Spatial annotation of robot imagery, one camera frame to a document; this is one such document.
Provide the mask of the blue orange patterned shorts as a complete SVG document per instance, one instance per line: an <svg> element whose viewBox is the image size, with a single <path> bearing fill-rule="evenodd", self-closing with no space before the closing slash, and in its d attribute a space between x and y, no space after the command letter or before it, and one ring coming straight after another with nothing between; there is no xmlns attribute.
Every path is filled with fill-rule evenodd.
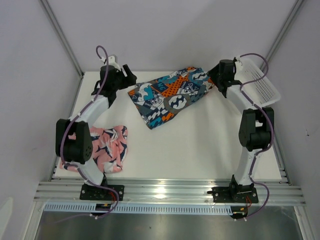
<svg viewBox="0 0 320 240"><path fill-rule="evenodd" d="M204 97L214 83L200 67L189 66L137 83L128 92L146 126L152 130Z"/></svg>

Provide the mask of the pink shark print shorts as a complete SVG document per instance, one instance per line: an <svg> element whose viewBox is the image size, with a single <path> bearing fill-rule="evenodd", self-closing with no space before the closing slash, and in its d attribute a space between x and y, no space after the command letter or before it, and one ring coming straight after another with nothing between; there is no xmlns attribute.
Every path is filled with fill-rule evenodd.
<svg viewBox="0 0 320 240"><path fill-rule="evenodd" d="M128 153L128 129L124 125L112 128L90 129L91 146L84 151L86 157L92 157L98 169L104 174L118 173Z"/></svg>

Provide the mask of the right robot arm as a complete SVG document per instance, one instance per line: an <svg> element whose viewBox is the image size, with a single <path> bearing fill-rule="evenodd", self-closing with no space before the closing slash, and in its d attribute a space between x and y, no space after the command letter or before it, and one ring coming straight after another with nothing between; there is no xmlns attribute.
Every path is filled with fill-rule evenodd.
<svg viewBox="0 0 320 240"><path fill-rule="evenodd" d="M236 61L223 59L208 73L218 91L242 114L238 139L242 146L240 161L228 186L216 186L208 191L214 203L258 202L254 181L258 156L269 150L274 140L274 110L260 107L244 92L235 79Z"/></svg>

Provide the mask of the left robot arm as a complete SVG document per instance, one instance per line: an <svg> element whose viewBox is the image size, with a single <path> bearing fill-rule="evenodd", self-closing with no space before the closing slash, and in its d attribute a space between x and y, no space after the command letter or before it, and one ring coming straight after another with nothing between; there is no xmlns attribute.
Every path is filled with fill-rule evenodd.
<svg viewBox="0 0 320 240"><path fill-rule="evenodd" d="M89 102L68 119L59 119L55 129L55 153L66 167L79 171L91 194L97 200L108 196L105 174L93 160L93 143L90 128L102 113L113 104L117 91L136 84L137 77L128 65L122 68L106 64L100 68L100 80L94 86Z"/></svg>

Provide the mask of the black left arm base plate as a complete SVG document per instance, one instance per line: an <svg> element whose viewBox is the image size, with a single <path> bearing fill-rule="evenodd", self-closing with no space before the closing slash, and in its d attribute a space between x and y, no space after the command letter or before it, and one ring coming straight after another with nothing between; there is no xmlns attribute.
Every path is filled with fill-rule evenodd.
<svg viewBox="0 0 320 240"><path fill-rule="evenodd" d="M117 192L118 200L123 200L125 193L124 185L109 185L108 187L113 189L113 191L88 184L83 184L81 187L79 199L86 201L116 201L117 196L115 192Z"/></svg>

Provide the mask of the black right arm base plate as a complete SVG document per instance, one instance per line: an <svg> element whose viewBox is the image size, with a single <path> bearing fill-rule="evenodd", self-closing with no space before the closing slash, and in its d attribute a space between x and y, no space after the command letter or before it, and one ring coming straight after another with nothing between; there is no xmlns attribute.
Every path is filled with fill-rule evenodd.
<svg viewBox="0 0 320 240"><path fill-rule="evenodd" d="M216 186L206 192L213 197L215 203L237 203L245 204L247 200L257 204L259 202L257 190L253 188L237 189L231 186Z"/></svg>

